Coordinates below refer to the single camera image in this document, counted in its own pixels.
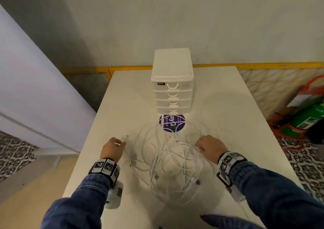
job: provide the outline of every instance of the brand label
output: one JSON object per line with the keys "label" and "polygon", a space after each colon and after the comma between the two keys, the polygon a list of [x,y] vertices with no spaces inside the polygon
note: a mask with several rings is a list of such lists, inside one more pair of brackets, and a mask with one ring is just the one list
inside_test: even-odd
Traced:
{"label": "brand label", "polygon": [[183,115],[162,115],[160,116],[159,123],[164,131],[174,133],[183,129],[186,120]]}

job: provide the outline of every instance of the drawer handle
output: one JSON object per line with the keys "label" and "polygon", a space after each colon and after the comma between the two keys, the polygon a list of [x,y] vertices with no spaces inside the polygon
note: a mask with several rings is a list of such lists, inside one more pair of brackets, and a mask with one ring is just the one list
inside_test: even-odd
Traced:
{"label": "drawer handle", "polygon": [[176,89],[178,86],[179,86],[179,84],[177,83],[177,85],[176,85],[174,88],[172,88],[172,87],[170,87],[169,84],[167,83],[167,87],[170,88],[170,89]]}
{"label": "drawer handle", "polygon": [[169,97],[177,97],[178,94],[175,94],[175,95],[170,95],[170,94],[168,94],[168,96],[169,96]]}

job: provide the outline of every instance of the patterned rug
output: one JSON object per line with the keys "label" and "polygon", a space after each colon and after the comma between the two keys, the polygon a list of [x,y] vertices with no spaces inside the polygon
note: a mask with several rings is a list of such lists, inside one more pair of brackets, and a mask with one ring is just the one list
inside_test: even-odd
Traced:
{"label": "patterned rug", "polygon": [[[324,158],[318,149],[306,139],[298,141],[277,137],[277,141],[305,191],[324,202]],[[304,148],[298,149],[300,144],[303,144]]]}
{"label": "patterned rug", "polygon": [[19,138],[0,132],[0,182],[36,159],[38,149]]}

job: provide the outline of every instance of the tangled white cables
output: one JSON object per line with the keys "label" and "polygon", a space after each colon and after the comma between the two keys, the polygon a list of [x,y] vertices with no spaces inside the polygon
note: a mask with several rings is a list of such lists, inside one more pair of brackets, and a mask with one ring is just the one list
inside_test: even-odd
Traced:
{"label": "tangled white cables", "polygon": [[125,151],[133,170],[156,198],[182,205],[190,202],[200,188],[203,156],[194,144],[200,136],[208,133],[204,126],[197,127],[185,121],[184,117],[177,117],[180,121],[174,122],[177,123],[174,132],[165,131],[162,118],[161,124],[141,129]]}

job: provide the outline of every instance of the denim jacket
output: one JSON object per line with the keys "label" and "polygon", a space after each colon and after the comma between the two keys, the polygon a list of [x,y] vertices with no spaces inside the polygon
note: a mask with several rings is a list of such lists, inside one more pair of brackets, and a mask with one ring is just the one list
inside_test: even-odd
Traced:
{"label": "denim jacket", "polygon": [[[284,176],[244,161],[233,167],[230,179],[268,229],[324,228],[324,205]],[[70,198],[52,204],[41,228],[101,228],[100,217],[109,189],[105,176],[86,176]],[[261,228],[236,217],[209,214],[201,218],[220,229]]]}

